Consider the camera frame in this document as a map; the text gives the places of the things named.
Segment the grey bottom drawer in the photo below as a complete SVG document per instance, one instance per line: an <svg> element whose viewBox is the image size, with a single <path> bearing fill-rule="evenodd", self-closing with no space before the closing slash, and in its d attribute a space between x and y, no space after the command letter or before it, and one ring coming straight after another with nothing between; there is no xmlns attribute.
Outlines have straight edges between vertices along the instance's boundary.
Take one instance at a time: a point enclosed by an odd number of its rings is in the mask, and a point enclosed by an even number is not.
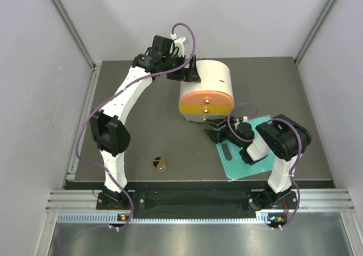
<svg viewBox="0 0 363 256"><path fill-rule="evenodd" d="M227 118L227 115L213 115L213 114L182 114L187 121L202 123L206 120L219 120Z"/></svg>

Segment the orange top drawer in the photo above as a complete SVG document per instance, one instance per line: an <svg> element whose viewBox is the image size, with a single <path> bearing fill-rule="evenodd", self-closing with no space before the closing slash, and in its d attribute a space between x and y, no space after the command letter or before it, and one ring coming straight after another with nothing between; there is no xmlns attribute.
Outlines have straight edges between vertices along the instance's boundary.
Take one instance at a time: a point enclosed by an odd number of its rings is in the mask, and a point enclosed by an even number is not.
<svg viewBox="0 0 363 256"><path fill-rule="evenodd" d="M233 98L221 91L195 91L183 95L180 104L233 105Z"/></svg>

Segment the white drawer organizer shell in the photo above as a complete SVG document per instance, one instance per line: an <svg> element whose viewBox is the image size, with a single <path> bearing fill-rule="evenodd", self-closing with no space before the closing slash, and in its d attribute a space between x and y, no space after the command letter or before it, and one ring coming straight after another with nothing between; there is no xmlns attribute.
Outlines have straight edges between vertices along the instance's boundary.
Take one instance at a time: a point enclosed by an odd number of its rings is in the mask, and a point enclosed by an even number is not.
<svg viewBox="0 0 363 256"><path fill-rule="evenodd" d="M217 60L197 60L197 72L201 82L182 82L180 97L193 93L224 93L233 98L229 67Z"/></svg>

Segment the yellow drawer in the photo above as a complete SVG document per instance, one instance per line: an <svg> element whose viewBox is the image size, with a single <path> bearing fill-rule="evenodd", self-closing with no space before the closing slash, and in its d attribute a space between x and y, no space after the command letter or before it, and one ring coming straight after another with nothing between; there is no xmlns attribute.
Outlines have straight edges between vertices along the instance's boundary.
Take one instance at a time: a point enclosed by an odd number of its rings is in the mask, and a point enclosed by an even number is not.
<svg viewBox="0 0 363 256"><path fill-rule="evenodd" d="M232 104L180 104L181 114L190 115L228 115L232 110Z"/></svg>

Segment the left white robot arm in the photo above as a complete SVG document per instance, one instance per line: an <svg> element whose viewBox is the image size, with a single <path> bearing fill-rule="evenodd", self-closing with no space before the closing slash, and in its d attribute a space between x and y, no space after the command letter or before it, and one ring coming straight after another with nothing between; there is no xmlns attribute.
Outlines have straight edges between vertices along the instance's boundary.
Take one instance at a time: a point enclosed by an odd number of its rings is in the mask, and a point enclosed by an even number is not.
<svg viewBox="0 0 363 256"><path fill-rule="evenodd" d="M143 91L153 82L154 74L168 73L168 78L182 82L200 82L196 58L187 63L185 38L172 34L169 38L155 36L146 53L134 58L115 98L91 117L92 139L102 155L106 168L105 182L98 196L97 209L130 207L129 196L122 191L127 185L124 155L130 143L126 119Z"/></svg>

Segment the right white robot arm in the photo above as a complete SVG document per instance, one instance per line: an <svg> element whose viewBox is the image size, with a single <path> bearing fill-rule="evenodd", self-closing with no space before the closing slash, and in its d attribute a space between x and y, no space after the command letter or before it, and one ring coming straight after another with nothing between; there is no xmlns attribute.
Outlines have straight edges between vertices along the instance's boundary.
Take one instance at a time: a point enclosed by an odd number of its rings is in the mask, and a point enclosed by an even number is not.
<svg viewBox="0 0 363 256"><path fill-rule="evenodd" d="M251 209L278 208L291 193L296 162L311 143L306 128L283 114L266 121L228 116L206 120L206 135L215 143L230 142L238 147L238 160L248 166L273 162L267 186L262 192L249 192Z"/></svg>

